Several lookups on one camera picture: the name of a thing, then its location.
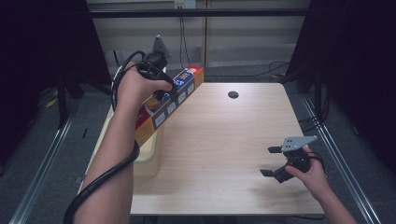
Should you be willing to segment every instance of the hand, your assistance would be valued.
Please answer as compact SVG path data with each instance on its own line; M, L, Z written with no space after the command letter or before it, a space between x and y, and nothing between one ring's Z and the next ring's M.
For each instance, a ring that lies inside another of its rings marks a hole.
M157 90L170 91L172 85L163 80L146 79L137 72L135 66L131 67L119 85L117 108L140 107Z
M308 154L312 152L311 149L308 147L303 147L304 151ZM311 192L312 196L318 200L321 195L326 194L329 192L330 186L327 182L326 176L323 171L323 167L320 161L311 159L310 160L311 168L308 172L303 173L300 170L296 169L292 166L286 166L285 170L295 177L299 178L303 181L304 185L308 188Z

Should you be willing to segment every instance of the cardboard box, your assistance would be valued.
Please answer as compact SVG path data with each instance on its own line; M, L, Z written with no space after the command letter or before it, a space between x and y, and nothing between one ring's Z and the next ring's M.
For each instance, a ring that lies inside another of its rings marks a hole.
M136 120L136 142L142 147L163 122L204 82L204 68L189 66L174 78L178 97L172 101L165 94L159 102L154 97L140 107Z

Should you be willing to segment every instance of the metal rail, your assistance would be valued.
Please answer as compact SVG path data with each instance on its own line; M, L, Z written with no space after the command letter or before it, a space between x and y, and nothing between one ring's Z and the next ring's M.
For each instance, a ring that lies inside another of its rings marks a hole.
M160 17L270 17L270 16L337 16L339 11L307 8L252 9L148 9L148 10L91 10L89 12L52 12L52 15L89 18L160 18Z
M32 212L33 206L35 205L35 201L37 200L38 195L43 188L46 177L50 172L50 167L53 164L53 161L55 160L56 155L58 154L62 142L64 141L69 131L70 125L72 124L72 120L74 114L78 109L78 106L79 106L79 100L75 102L73 112L69 116L65 125L55 134L55 137L52 141L52 144L49 147L49 151L47 152L46 157L44 158L40 167L38 168L38 171L35 174L35 178L30 184L29 189L23 195L23 198L20 204L18 205L11 220L9 221L9 224L26 223L27 218Z
M334 163L337 166L338 171L340 172L341 176L344 178L344 181L346 182L346 186L349 188L352 197L355 199L357 206L359 207L361 213L366 219L366 222L370 224L380 224L381 221L379 220L378 215L376 214L370 200L367 198L366 194L361 188L361 185L358 183L355 176L350 171L347 162L345 161L343 155L341 154L340 149L332 139L330 132L327 130L326 126L323 123L321 123L315 116L315 108L311 99L307 96L304 96L303 101L309 115L311 116L312 120L316 123L318 127L318 132L324 144L326 145L326 148L329 150L330 154L332 155L332 159L334 160Z

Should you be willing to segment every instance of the human arm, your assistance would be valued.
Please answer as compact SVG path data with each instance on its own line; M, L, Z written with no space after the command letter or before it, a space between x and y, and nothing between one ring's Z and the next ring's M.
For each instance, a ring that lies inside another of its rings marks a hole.
M304 147L304 150L308 154L312 152L312 150L308 147ZM349 211L345 208L345 206L330 188L320 161L311 159L311 168L306 173L303 173L289 165L285 167L285 170L289 174L294 175L303 181L304 185L311 192L312 196L323 208L329 223L357 223L355 218L349 213Z
M140 106L156 90L171 89L165 81L141 77L134 67L128 70L119 86L116 111L92 160L83 188L132 154L135 120ZM130 164L81 205L76 213L76 223L129 223L133 188L134 166Z

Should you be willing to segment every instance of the wire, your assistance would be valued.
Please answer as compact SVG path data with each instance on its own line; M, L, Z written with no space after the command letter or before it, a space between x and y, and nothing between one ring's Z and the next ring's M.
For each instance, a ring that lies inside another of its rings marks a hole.
M99 189L99 187L101 187L105 182L107 182L108 179L110 179L112 176L114 176L119 171L121 171L129 164L131 164L133 161L135 161L139 156L139 154L140 154L139 145L137 144L136 141L134 141L134 151L131 153L131 155L128 158L126 158L124 161L120 162L119 164L113 166L112 168L107 170L104 174L94 179L91 182L91 184L85 187L73 200L73 202L70 203L64 214L64 224L73 223L74 215L77 212L78 208L82 205L82 203L85 202L85 200L87 200L87 198L91 194L93 194L97 189Z
M314 151L307 152L307 153L311 153L311 154L315 155L315 156L308 156L308 158L320 161L320 164L322 165L322 168L323 168L323 172L324 172L324 174L326 174L326 167L324 166L324 161L323 161L323 158L320 156L320 154L318 154L317 152L314 152Z
M299 120L299 122L304 122L304 124L300 125L303 133L316 129L319 125L324 123L324 121L327 119L330 113L330 100L331 100L331 93L329 90L326 90L326 98L324 100L323 108L321 110L322 111L321 116L315 115L312 118Z
M179 21L180 21L180 50L179 50L180 57L179 58L180 58L181 68L184 69L183 62L181 60L181 49L183 46L183 41L184 41L184 50L185 50L186 56L187 56L187 62L189 63L189 65L191 65L191 64L190 64L189 53L187 52L187 43L186 43L186 35L184 33L184 19L183 19L183 17L179 17Z
M184 50L186 51L187 62L189 62L189 65L191 65L189 53L187 52L187 43L186 43L186 35L184 34L184 19L183 19L183 17L181 17L181 24L182 24L182 27L183 27Z
M137 54L140 54L142 56L142 58L146 55L145 52L138 50L135 53L131 54L123 63L122 67L119 68L119 70L117 71L116 75L114 76L114 80L113 83L111 84L111 105L113 107L113 111L115 111L116 107L117 107L117 94L118 94L118 90L119 90L119 85L121 83L121 80L123 78L123 76L126 74L126 72L135 67L140 65L141 63L135 63L132 66L126 68L126 66L128 65L128 63L132 60L132 58L134 56L136 56Z
M182 36L183 36L183 29L182 29L182 26L181 26L181 17L179 17L178 19L179 19L179 22L180 22L180 48L179 48L179 53L178 53L178 55L179 55L179 59L180 59L181 69L184 69L183 62L182 62L182 60L181 60L181 47L183 46L183 38L182 38Z
M271 78L270 78L270 80L269 80L268 82L271 82L272 79L273 79L273 77L274 77L274 74L272 73L273 70L271 70L271 65L274 64L274 63L289 64L288 62L271 62L271 63L269 63L269 64L268 64L268 70L271 71L271 72L270 72L270 73L271 73Z
M115 50L113 50L113 54L114 54L114 60L116 60L117 66L120 67L119 57L117 57L117 52Z

